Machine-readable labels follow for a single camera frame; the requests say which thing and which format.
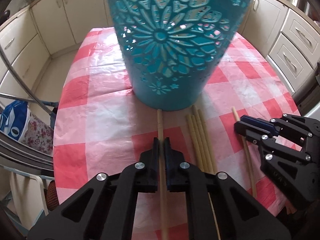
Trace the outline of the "cream kitchen base cabinets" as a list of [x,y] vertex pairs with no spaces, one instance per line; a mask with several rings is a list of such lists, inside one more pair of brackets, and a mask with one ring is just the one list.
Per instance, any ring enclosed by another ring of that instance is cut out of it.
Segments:
[[35,0],[1,25],[1,48],[35,91],[54,55],[75,49],[91,29],[111,25],[106,0]]

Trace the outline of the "red white checkered tablecloth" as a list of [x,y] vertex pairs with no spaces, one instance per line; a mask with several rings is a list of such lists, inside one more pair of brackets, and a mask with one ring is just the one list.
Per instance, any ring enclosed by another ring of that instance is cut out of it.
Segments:
[[[196,102],[219,171],[250,190],[232,109],[265,120],[298,109],[269,63],[235,35]],[[80,46],[62,90],[54,128],[54,177],[64,202],[100,172],[121,172],[152,146],[157,112],[134,95],[113,28],[95,28]]]

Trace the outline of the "cream drawer cabinet unit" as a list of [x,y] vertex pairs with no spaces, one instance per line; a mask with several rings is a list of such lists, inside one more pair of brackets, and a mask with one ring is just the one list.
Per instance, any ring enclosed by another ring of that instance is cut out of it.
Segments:
[[316,73],[319,27],[286,0],[252,0],[238,32],[267,60],[291,94]]

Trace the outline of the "floral fabric bag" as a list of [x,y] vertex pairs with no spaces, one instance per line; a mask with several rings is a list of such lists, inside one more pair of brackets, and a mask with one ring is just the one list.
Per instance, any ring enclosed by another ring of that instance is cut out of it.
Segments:
[[21,143],[47,155],[53,155],[54,130],[30,113],[25,133],[20,137]]

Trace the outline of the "teal perforated utensil holder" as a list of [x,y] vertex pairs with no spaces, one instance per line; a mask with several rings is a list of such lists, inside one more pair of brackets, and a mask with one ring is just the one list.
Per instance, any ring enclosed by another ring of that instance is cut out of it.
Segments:
[[191,106],[251,0],[108,0],[135,96],[164,111]]

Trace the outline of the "blue white plastic bag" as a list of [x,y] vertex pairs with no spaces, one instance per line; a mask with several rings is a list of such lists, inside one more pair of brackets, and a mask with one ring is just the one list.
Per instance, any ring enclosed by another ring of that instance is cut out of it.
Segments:
[[27,131],[29,120],[28,103],[15,100],[1,113],[1,132],[14,140],[21,141]]

